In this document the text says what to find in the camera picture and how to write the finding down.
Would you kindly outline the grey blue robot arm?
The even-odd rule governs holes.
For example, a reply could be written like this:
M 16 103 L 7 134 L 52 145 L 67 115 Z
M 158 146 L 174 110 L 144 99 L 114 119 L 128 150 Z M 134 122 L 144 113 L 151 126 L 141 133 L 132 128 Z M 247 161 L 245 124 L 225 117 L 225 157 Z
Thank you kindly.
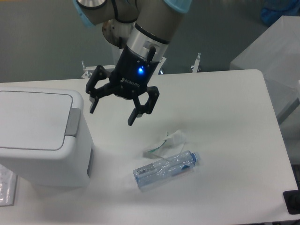
M 159 97 L 158 88 L 148 86 L 184 15 L 189 0 L 75 0 L 73 2 L 87 26 L 114 21 L 113 34 L 122 53 L 112 72 L 98 65 L 86 84 L 90 111 L 100 98 L 114 94 L 133 100 L 135 108 L 128 118 L 151 114 Z

